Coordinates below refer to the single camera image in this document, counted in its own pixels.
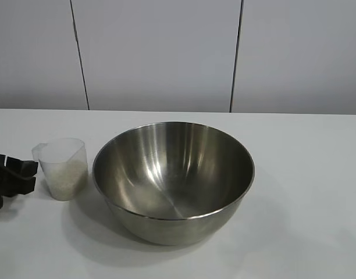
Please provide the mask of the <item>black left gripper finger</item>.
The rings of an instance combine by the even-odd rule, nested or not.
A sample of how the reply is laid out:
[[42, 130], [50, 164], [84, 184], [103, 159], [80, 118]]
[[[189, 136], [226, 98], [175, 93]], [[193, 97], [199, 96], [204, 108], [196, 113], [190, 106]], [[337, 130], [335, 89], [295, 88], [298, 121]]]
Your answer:
[[37, 174], [38, 163], [33, 160], [20, 160], [7, 157], [6, 167], [22, 177], [33, 177]]
[[12, 177], [8, 180], [8, 195], [26, 195], [35, 189], [35, 177], [17, 178]]

